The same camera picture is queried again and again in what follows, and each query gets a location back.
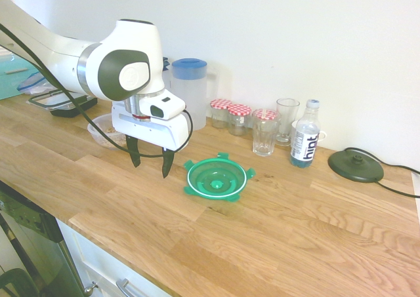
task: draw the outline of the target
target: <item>water bottle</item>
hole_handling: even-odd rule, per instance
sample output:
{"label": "water bottle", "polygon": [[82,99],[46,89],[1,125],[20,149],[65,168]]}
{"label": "water bottle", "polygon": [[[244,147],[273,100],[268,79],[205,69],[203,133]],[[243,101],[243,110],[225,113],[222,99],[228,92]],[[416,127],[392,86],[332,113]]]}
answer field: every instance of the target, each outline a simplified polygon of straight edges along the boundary
{"label": "water bottle", "polygon": [[293,166],[306,168],[312,164],[321,131],[320,122],[318,121],[319,107],[319,101],[314,99],[308,100],[303,117],[297,121],[295,139],[290,152],[290,161]]}

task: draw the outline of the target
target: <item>black cable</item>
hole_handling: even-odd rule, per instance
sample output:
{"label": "black cable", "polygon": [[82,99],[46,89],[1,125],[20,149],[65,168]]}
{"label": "black cable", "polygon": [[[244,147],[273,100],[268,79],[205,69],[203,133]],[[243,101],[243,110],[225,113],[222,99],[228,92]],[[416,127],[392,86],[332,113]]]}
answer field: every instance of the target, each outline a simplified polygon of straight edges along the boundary
{"label": "black cable", "polygon": [[[13,34],[10,30],[8,30],[4,25],[0,23],[0,30],[5,33],[8,37],[10,37],[16,44],[18,44],[19,47],[21,47],[26,53],[28,53],[31,58],[33,58],[37,64],[34,64],[34,66],[41,72],[42,75],[47,79],[48,82],[50,82],[54,87],[56,87],[58,90],[61,90],[72,102],[72,104],[77,108],[77,110],[82,114],[82,116],[86,119],[86,121],[96,130],[99,132],[100,135],[102,135],[109,143],[114,145],[116,148],[125,151],[127,153],[139,156],[139,157],[147,157],[147,158],[156,158],[156,157],[163,157],[163,154],[158,155],[146,155],[141,154],[136,151],[131,151],[129,149],[126,149],[117,143],[115,143],[113,140],[111,140],[85,113],[85,111],[80,107],[80,105],[75,101],[73,96],[69,93],[69,91],[60,83],[60,81],[50,72],[50,70],[45,66],[44,63],[37,57],[37,55],[28,47],[26,46],[15,34]],[[182,148],[185,147],[185,145],[188,143],[188,141],[191,138],[192,131],[193,131],[193,124],[192,124],[192,118],[191,115],[186,111],[186,109],[183,110],[185,112],[190,120],[191,123],[191,130],[188,134],[188,137],[186,141],[179,147],[177,150],[174,151],[174,153],[180,151]]]}
{"label": "black cable", "polygon": [[[407,167],[407,166],[402,166],[402,165],[392,165],[392,164],[385,163],[385,162],[383,162],[382,160],[380,160],[379,158],[377,158],[376,156],[374,156],[373,154],[369,153],[368,151],[365,151],[364,149],[360,149],[360,148],[346,148],[346,149],[345,149],[345,151],[348,151],[348,150],[350,150],[350,151],[360,151],[360,152],[362,152],[363,154],[366,154],[366,155],[368,155],[368,156],[372,157],[372,158],[373,158],[373,159],[375,159],[376,161],[378,161],[378,162],[380,162],[380,163],[382,163],[382,164],[384,164],[384,165],[386,165],[386,166],[403,168],[403,169],[407,169],[407,170],[410,170],[410,171],[412,171],[412,172],[415,172],[416,174],[420,174],[420,171],[415,170],[415,169],[412,169],[412,168]],[[387,189],[387,190],[389,190],[389,191],[395,192],[395,193],[397,193],[397,194],[404,195],[404,196],[406,196],[406,197],[414,197],[414,198],[416,198],[416,199],[420,199],[420,195],[408,194],[408,193],[404,193],[404,192],[401,192],[401,191],[398,191],[398,190],[392,189],[392,188],[390,188],[390,187],[384,186],[384,185],[383,185],[382,183],[380,183],[379,181],[375,181],[375,183],[377,183],[377,184],[379,184],[381,187],[383,187],[383,188],[385,188],[385,189]]]}

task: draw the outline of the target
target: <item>white bottle cap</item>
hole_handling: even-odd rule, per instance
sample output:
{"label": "white bottle cap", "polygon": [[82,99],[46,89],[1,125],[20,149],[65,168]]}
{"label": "white bottle cap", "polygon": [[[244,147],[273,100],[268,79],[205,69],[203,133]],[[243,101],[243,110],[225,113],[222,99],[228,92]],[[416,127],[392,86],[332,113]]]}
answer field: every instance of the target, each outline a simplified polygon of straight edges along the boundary
{"label": "white bottle cap", "polygon": [[319,100],[310,99],[306,102],[306,106],[311,109],[318,109],[320,107]]}

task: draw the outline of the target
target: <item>red checkered lid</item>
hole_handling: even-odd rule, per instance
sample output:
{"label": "red checkered lid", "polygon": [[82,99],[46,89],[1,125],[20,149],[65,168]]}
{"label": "red checkered lid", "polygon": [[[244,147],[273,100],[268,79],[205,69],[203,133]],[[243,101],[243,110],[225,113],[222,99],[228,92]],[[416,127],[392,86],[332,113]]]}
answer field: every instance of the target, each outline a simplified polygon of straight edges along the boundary
{"label": "red checkered lid", "polygon": [[215,109],[227,109],[232,102],[227,99],[214,99],[210,102],[210,106]]}
{"label": "red checkered lid", "polygon": [[275,120],[277,112],[271,109],[257,109],[253,115],[261,120]]}
{"label": "red checkered lid", "polygon": [[249,115],[251,107],[241,104],[232,104],[228,106],[228,111],[232,115]]}

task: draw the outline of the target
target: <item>green lid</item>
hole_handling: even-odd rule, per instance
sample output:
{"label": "green lid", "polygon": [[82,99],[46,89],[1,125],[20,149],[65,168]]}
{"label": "green lid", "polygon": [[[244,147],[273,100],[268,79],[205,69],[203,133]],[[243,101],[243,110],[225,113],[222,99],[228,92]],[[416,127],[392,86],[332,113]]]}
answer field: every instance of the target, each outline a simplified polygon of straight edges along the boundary
{"label": "green lid", "polygon": [[382,166],[371,157],[357,151],[338,151],[328,159],[337,174],[357,182],[377,182],[383,178]]}
{"label": "green lid", "polygon": [[197,164],[188,161],[184,166],[189,170],[189,188],[185,191],[208,199],[239,199],[234,196],[246,186],[248,177],[255,175],[253,169],[246,172],[239,164],[230,161],[225,153]]}

